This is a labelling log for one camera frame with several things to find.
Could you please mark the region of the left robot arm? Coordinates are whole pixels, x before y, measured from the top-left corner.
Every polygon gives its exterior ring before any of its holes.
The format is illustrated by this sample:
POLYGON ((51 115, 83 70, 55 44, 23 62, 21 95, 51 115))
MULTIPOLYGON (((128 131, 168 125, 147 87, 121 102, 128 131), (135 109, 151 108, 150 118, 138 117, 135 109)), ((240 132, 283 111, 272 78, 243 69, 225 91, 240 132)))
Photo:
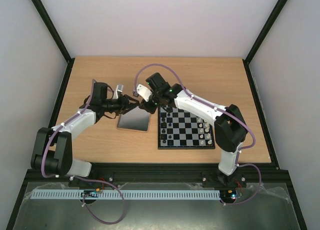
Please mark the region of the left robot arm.
POLYGON ((73 141, 102 117, 126 114, 139 103, 122 94, 120 85, 113 90, 108 84, 93 80, 90 95, 74 115, 53 127, 38 130, 30 160, 31 168, 40 171, 44 178, 89 176, 92 164, 73 157, 73 141))

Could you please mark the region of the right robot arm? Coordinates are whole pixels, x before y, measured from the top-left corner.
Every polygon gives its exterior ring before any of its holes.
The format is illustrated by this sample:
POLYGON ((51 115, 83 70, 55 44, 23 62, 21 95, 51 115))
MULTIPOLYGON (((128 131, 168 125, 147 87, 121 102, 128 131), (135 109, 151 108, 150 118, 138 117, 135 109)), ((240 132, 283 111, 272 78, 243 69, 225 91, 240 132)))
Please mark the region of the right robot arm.
POLYGON ((218 181, 229 186, 236 179, 239 151, 248 130, 245 121, 235 105, 229 107, 209 102, 189 92, 181 82, 171 86, 157 72, 146 79, 148 86, 134 84, 134 95, 142 97, 140 108, 154 113, 156 108, 174 107, 188 111, 214 128, 214 139, 221 149, 218 164, 218 181))

